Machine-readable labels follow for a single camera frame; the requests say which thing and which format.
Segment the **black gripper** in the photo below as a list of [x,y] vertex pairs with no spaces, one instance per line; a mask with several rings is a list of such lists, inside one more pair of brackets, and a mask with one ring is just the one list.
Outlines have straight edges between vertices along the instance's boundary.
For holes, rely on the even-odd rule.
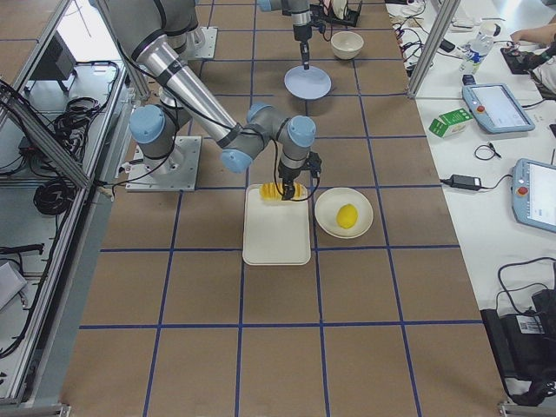
[[310,50],[309,50],[308,42],[301,41],[299,46],[300,46],[300,53],[301,53],[301,62],[303,63],[303,69],[309,70]]
[[281,199],[290,201],[295,197],[295,191],[302,191],[302,186],[296,182],[301,170],[291,169],[290,167],[280,164],[278,166],[278,175],[280,178],[279,186],[282,191]]

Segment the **person forearm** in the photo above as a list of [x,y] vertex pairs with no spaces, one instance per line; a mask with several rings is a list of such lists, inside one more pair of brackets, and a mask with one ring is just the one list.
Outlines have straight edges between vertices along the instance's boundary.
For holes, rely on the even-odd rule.
[[550,44],[555,40],[555,23],[549,23],[537,28],[518,30],[510,37],[513,43]]

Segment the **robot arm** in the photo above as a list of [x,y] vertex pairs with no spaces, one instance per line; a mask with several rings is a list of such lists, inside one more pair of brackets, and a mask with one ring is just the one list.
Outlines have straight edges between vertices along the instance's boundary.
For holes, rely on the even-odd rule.
[[222,163],[244,172],[272,142],[274,179],[263,185],[269,200],[306,200],[296,179],[304,170],[319,178],[321,160],[312,151],[316,126],[307,116],[287,116],[266,103],[254,103],[240,125],[188,66],[188,35],[199,27],[194,1],[109,1],[109,25],[122,57],[162,87],[221,148]]
[[263,12],[280,10],[283,15],[290,16],[295,41],[299,43],[301,63],[304,70],[310,69],[309,40],[312,37],[312,18],[310,4],[307,0],[258,0],[256,2]]

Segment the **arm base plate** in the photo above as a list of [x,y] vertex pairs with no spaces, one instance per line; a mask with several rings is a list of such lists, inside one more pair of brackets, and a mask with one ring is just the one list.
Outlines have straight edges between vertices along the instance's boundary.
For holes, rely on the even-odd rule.
[[198,26],[178,37],[175,51],[186,60],[213,59],[218,29]]
[[125,172],[129,192],[193,192],[202,147],[200,136],[178,136],[173,152],[167,159],[156,162],[143,156],[139,145],[135,148],[138,163],[128,162]]

